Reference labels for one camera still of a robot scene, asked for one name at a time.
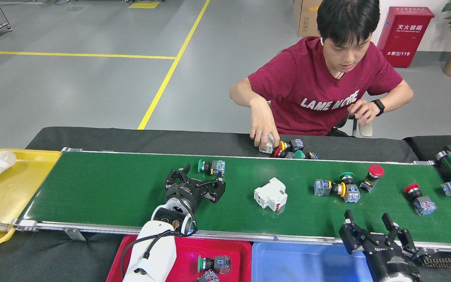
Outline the person's left hand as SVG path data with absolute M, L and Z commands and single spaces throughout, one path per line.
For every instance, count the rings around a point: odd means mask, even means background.
M 362 126 L 372 123 L 380 110 L 375 103 L 360 99 L 349 105 L 348 112 Z

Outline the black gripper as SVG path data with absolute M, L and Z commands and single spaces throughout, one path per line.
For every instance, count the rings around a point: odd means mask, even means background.
M 340 237 L 348 254 L 352 255 L 364 244 L 364 255 L 374 282 L 417 282 L 415 273 L 408 264 L 404 251 L 410 258 L 416 258 L 418 249 L 408 229 L 401 229 L 388 213 L 382 221 L 389 231 L 383 242 L 375 235 L 359 227 L 353 219 L 351 210 L 344 213 L 345 221 L 340 228 Z
M 187 173 L 190 164 L 178 170 L 171 170 L 165 179 L 165 187 L 168 191 L 165 195 L 166 204 L 169 209 L 179 213 L 188 214 L 189 210 L 195 213 L 200 204 L 200 196 L 207 198 L 211 203 L 217 203 L 226 190 L 226 183 L 222 177 L 212 180 L 199 181 L 198 184 L 189 183 Z

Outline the person's right hand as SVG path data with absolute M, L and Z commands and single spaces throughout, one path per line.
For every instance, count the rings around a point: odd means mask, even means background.
M 280 141 L 280 136 L 267 100 L 259 96 L 258 98 L 252 99 L 249 106 L 252 120 L 249 136 L 254 140 L 254 146 L 265 150 L 270 136 L 273 138 L 273 145 L 277 146 Z

